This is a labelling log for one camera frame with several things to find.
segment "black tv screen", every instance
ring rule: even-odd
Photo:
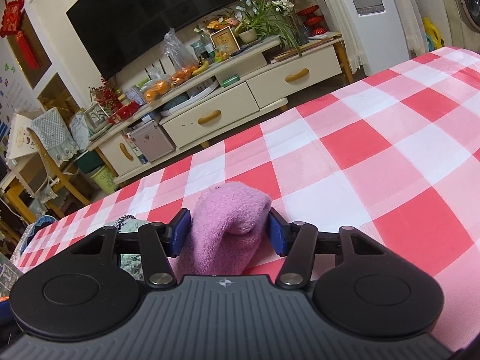
[[[78,0],[67,12],[103,77],[109,79],[176,31],[236,0]]]

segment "black circular cover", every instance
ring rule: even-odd
[[[344,330],[395,339],[431,329],[443,293],[433,278],[398,256],[362,255],[323,274],[313,301]]]
[[[108,260],[62,252],[18,279],[10,305],[27,332],[75,341],[115,329],[138,298],[134,278]]]

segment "floor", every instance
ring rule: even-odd
[[[357,71],[357,73],[354,74],[354,80],[355,81],[359,81],[359,80],[362,80],[365,78],[365,75],[363,73],[363,70],[360,70],[360,71]],[[339,75],[336,75],[336,76],[333,76],[329,79],[326,79],[325,81],[322,81],[322,82],[319,82],[315,85],[312,85],[308,88],[305,88],[299,92],[296,92],[292,95],[290,95],[288,97],[289,99],[289,103],[287,104],[287,107],[288,109],[290,108],[295,108],[297,105],[300,105],[300,104],[303,104],[303,103],[306,103],[306,102],[309,102],[310,100],[314,100],[314,99],[317,99],[319,97],[322,97],[324,95],[327,95],[328,93],[331,93],[331,92],[334,92],[336,91],[337,89],[339,88],[342,88],[344,86],[346,86],[348,83],[345,79],[345,76],[343,74],[339,74]],[[269,112],[268,114],[265,114],[265,115],[262,115],[248,123],[245,123],[244,125],[241,125],[237,128],[234,128],[230,131],[227,131],[225,132],[224,134],[222,135],[219,135],[213,139],[211,139],[209,142],[210,142],[210,145],[214,145],[216,144],[217,142],[221,142],[222,140],[228,138],[228,137],[231,137],[232,135],[235,135],[241,131],[244,131],[252,126],[256,126],[257,124],[259,123],[262,123],[263,121],[266,121],[268,119],[271,119],[272,117],[275,117],[277,115],[279,115],[281,113],[280,109],[277,109],[277,110],[274,110],[272,112]],[[203,150],[202,147],[199,145],[199,146],[195,146],[194,148],[190,149],[190,150],[187,150],[185,152],[183,152],[182,154],[168,160],[168,161],[165,161],[151,169],[149,169],[148,171],[146,172],[143,172],[141,174],[139,174],[138,176],[134,177],[134,178],[131,178],[130,180],[128,180],[127,184],[129,183],[133,183],[134,181],[137,181],[149,174],[152,174],[160,169],[163,169],[185,157],[188,157],[189,155],[192,155],[192,154],[195,154],[196,152],[199,152],[200,150]],[[96,202],[98,200],[101,200],[103,199],[104,197],[106,196],[105,192],[103,191],[98,191],[97,193],[95,193],[95,195],[93,196],[93,198],[91,199],[92,202]]]

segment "yellow detergent bottle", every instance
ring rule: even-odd
[[[433,24],[428,17],[423,18],[423,27],[425,28],[425,33],[433,43],[435,50],[442,48],[442,35],[435,24]]]

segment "cabinet door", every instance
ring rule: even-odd
[[[163,128],[177,147],[182,147],[256,111],[258,105],[243,83],[178,115]]]
[[[297,58],[247,81],[260,108],[340,74],[333,46]]]
[[[121,133],[114,135],[105,143],[101,144],[99,149],[106,159],[110,161],[119,176],[142,165]]]

